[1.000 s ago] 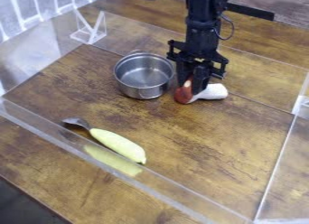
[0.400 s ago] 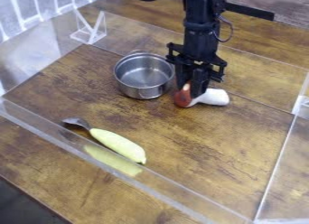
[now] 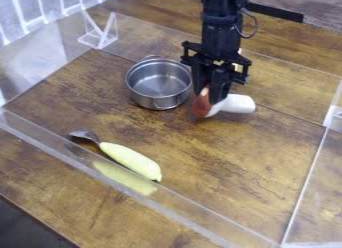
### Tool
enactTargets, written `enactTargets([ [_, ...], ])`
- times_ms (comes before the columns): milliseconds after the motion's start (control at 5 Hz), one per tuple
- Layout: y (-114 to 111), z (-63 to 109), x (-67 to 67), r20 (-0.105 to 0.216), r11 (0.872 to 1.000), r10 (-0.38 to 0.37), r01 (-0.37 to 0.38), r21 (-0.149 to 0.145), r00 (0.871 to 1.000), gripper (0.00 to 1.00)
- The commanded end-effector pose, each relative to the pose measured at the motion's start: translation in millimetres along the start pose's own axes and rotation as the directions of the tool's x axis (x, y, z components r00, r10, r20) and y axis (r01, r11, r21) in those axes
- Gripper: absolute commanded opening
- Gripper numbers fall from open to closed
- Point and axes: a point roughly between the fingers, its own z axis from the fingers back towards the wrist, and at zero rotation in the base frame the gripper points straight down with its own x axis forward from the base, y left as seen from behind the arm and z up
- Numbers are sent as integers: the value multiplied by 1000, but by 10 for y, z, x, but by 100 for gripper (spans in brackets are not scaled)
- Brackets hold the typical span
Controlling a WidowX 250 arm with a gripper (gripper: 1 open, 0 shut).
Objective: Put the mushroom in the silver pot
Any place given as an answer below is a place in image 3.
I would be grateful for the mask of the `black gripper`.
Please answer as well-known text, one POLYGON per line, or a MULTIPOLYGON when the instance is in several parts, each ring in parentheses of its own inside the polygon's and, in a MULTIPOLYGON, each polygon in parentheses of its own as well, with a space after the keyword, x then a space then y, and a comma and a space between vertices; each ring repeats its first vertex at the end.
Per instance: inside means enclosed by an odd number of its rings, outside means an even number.
POLYGON ((252 61, 240 53, 244 15, 249 0, 202 0, 202 36, 200 42, 185 41, 182 63, 192 67, 194 92, 210 84, 210 104, 226 99, 232 82, 245 84, 252 61))

